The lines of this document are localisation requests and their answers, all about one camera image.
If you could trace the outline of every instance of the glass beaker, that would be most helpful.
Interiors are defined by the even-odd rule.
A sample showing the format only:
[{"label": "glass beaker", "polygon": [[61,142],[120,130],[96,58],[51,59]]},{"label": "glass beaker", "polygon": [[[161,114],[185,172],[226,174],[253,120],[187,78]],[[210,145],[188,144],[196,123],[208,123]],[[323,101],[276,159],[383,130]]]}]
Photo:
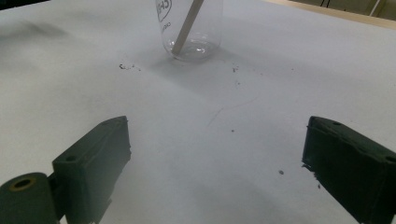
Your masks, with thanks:
[{"label": "glass beaker", "polygon": [[163,46],[181,61],[213,54],[221,40],[223,0],[156,0]]}]

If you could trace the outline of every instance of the clear liquid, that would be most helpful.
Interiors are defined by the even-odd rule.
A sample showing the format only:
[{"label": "clear liquid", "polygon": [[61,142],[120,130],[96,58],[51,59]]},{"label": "clear liquid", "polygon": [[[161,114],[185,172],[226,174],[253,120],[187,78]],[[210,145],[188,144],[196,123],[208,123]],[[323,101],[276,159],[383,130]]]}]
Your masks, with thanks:
[{"label": "clear liquid", "polygon": [[181,61],[200,61],[209,55],[213,54],[213,52],[219,47],[219,45],[213,44],[211,42],[196,40],[196,39],[187,39],[184,43],[181,52],[178,55],[172,54],[172,50],[168,49],[167,51],[172,54],[175,58]]}]

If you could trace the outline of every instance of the white table surface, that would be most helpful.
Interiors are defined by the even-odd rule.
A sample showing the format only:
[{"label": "white table surface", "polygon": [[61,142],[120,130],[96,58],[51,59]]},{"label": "white table surface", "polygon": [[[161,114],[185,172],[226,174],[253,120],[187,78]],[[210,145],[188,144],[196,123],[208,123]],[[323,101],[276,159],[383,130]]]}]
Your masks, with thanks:
[{"label": "white table surface", "polygon": [[301,167],[309,117],[396,149],[390,29],[226,0],[220,51],[180,63],[153,1],[53,0],[0,11],[0,52],[1,183],[49,175],[128,117],[133,158],[101,223],[357,223]]}]

